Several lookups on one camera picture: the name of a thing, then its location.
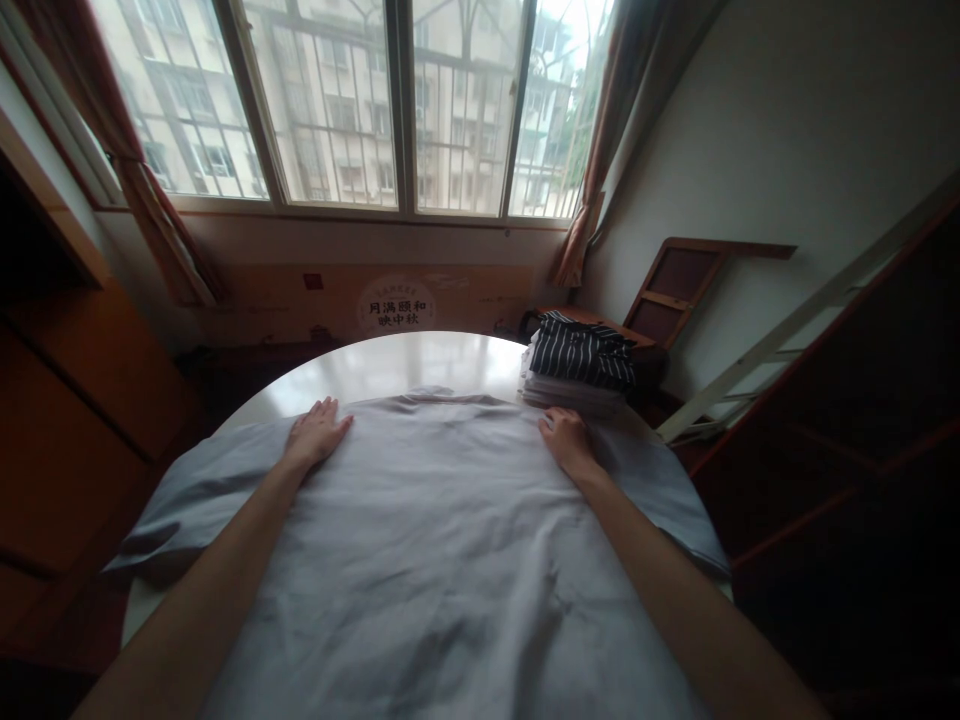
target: circular sign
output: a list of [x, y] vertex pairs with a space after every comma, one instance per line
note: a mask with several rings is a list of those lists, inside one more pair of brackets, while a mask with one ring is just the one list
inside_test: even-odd
[[433, 295], [415, 278], [387, 275], [360, 293], [357, 321], [367, 337], [430, 330], [435, 319]]

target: window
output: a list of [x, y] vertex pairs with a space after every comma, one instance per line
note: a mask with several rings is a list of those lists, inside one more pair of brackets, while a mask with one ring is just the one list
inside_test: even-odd
[[571, 3], [562, 20], [541, 3], [533, 30], [510, 215], [571, 218], [587, 167], [593, 121], [600, 99], [612, 8], [601, 2]]
[[503, 78], [486, 78], [473, 84], [473, 99], [479, 100], [480, 95], [486, 96], [487, 102], [497, 102], [500, 99], [500, 83]]
[[323, 177], [323, 161], [313, 137], [308, 133], [298, 133], [296, 139], [297, 160], [303, 172], [310, 178]]
[[350, 98], [327, 95], [327, 113], [331, 127], [337, 130], [357, 129], [357, 118], [353, 112], [353, 100]]
[[167, 85], [177, 109], [181, 112], [181, 117], [192, 116], [197, 120], [213, 119], [216, 111], [202, 76], [177, 70], [169, 71]]
[[493, 156], [496, 154], [497, 150], [497, 126], [491, 125], [490, 123], [483, 124], [483, 137], [481, 138], [483, 143], [480, 147], [480, 152], [484, 156]]
[[182, 33], [187, 29], [177, 0], [137, 0], [137, 10], [148, 25], [167, 32]]
[[295, 123], [308, 124], [310, 122], [310, 98], [303, 85], [289, 84], [286, 86], [287, 100], [290, 103], [290, 117]]
[[543, 90], [529, 90], [530, 102], [523, 106], [523, 117], [526, 119], [533, 115], [536, 117], [543, 110]]
[[453, 71], [453, 94], [462, 98], [467, 91], [467, 74], [463, 70]]
[[348, 67], [347, 65], [347, 46], [338, 40], [328, 40], [323, 38], [320, 41], [320, 47], [323, 48], [323, 61], [336, 65], [337, 67]]
[[463, 120], [460, 118], [450, 121], [450, 144], [463, 145]]
[[340, 166], [340, 186], [345, 190], [363, 190], [363, 168], [356, 165]]
[[193, 146], [193, 154], [197, 163], [203, 169], [204, 175], [215, 175], [216, 177], [233, 177], [233, 163], [230, 162], [230, 154], [226, 148], [216, 145], [197, 144]]
[[284, 70], [296, 70], [300, 67], [300, 53], [297, 52], [297, 38], [286, 28], [274, 28], [274, 47]]
[[377, 182], [381, 190], [393, 190], [393, 165], [380, 163], [377, 167]]
[[174, 195], [549, 225], [577, 210], [620, 1], [90, 0]]
[[373, 121], [373, 132], [388, 137], [390, 135], [390, 108], [386, 103], [376, 103], [371, 108], [370, 118]]
[[426, 48], [430, 46], [430, 26], [426, 20], [422, 20], [413, 25], [413, 45], [414, 47]]
[[533, 162], [540, 144], [540, 135], [536, 130], [521, 130], [517, 149], [517, 160]]
[[374, 50], [371, 53], [370, 57], [372, 58], [370, 62], [370, 69], [377, 72], [387, 72], [387, 54], [382, 53], [379, 50]]
[[143, 144], [143, 154], [146, 155], [147, 165], [153, 170], [154, 175], [166, 176], [168, 174], [166, 151], [167, 149], [159, 143], [145, 142]]
[[414, 95], [418, 108], [423, 110], [430, 106], [430, 81], [422, 75], [417, 76]]

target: hand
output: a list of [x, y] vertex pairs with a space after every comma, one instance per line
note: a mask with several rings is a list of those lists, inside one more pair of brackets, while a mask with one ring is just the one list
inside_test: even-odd
[[580, 415], [564, 408], [550, 408], [546, 415], [553, 421], [553, 427], [541, 418], [538, 423], [540, 434], [560, 469], [578, 487], [592, 478], [606, 475], [590, 448], [587, 426]]
[[290, 428], [283, 462], [307, 470], [333, 454], [353, 424], [353, 415], [337, 422], [338, 406], [338, 401], [327, 397], [323, 402], [317, 400], [310, 412], [297, 418]]

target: poster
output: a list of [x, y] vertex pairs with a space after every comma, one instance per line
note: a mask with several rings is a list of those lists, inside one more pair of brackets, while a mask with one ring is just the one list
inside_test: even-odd
[[194, 310], [212, 347], [397, 332], [516, 329], [528, 308], [530, 266], [224, 265], [227, 303]]

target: finger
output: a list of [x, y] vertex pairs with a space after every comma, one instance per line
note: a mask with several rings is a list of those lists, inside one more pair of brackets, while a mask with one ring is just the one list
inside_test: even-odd
[[347, 415], [343, 420], [341, 420], [337, 427], [335, 428], [337, 433], [338, 441], [343, 439], [343, 436], [347, 434], [347, 430], [350, 429], [350, 426], [353, 425], [353, 415]]

